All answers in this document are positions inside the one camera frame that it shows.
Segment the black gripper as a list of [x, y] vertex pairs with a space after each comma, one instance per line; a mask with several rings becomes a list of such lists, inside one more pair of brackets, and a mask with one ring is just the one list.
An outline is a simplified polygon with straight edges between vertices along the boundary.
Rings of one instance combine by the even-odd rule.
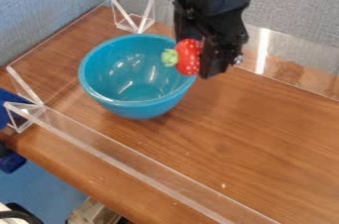
[[200, 77], [224, 73], [248, 40], [242, 14], [251, 0], [173, 0], [176, 42], [203, 41]]

